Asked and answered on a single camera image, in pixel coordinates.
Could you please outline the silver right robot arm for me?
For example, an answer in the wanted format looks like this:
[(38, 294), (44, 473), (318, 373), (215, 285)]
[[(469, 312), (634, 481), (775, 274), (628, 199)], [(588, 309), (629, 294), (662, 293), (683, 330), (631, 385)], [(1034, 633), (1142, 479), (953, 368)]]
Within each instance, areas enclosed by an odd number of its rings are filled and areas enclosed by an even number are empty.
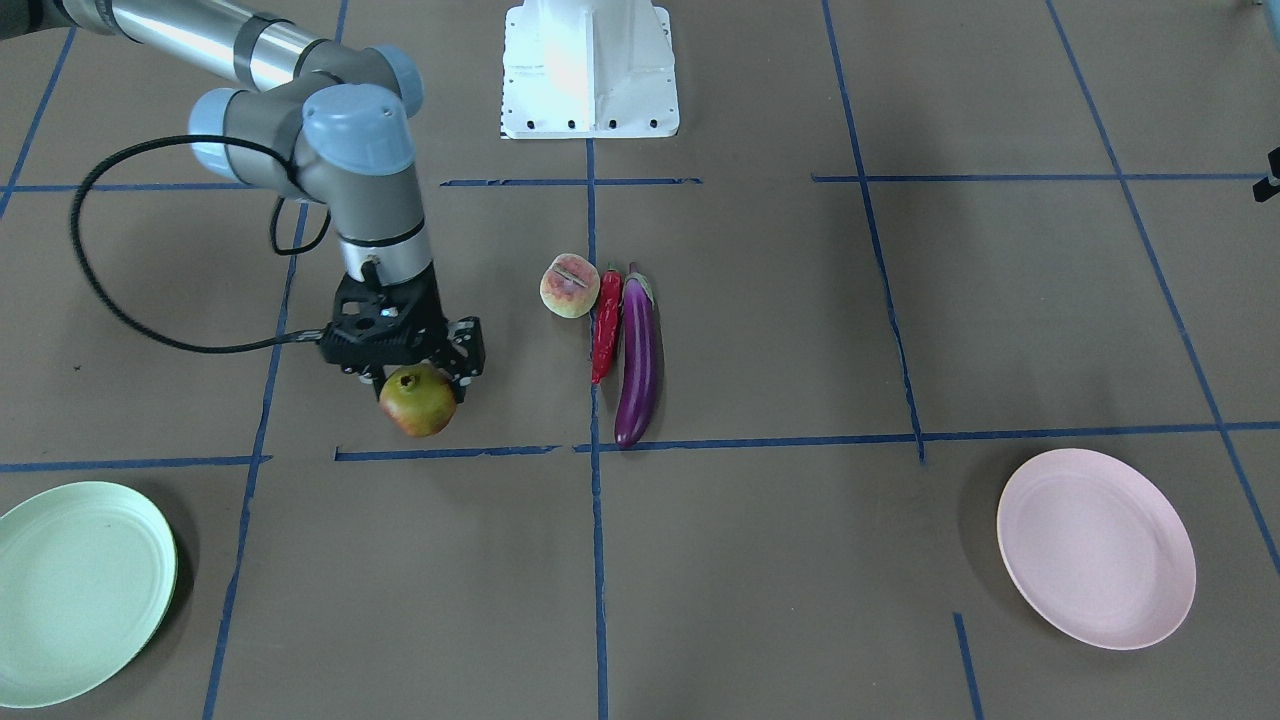
[(81, 273), (110, 314), (160, 345), (215, 354), (119, 307), (81, 234), (84, 200), (110, 169), (188, 146), (215, 174), (270, 190), (279, 202), (324, 206), (323, 229), (335, 232), (346, 265), (325, 327), (228, 345), (227, 354), (314, 343), (326, 363), (376, 389), (387, 386), (388, 366), (422, 364), (447, 379), (457, 401), (465, 398), (485, 365), (481, 324), (475, 316), (451, 322), (442, 309), (410, 129), (424, 86), (407, 54), (393, 46), (355, 50), (234, 1), (3, 4), (4, 38), (55, 28), (127, 38), (229, 81), (193, 105), (184, 135), (114, 152), (78, 184), (69, 237)]

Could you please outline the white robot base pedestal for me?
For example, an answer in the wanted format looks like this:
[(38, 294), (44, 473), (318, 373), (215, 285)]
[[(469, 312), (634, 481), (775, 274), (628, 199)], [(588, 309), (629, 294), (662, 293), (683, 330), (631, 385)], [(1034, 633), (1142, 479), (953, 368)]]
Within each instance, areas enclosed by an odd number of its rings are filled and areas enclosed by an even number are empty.
[(524, 1), (506, 13), (502, 64), (503, 138), (678, 133), (671, 15), (650, 1)]

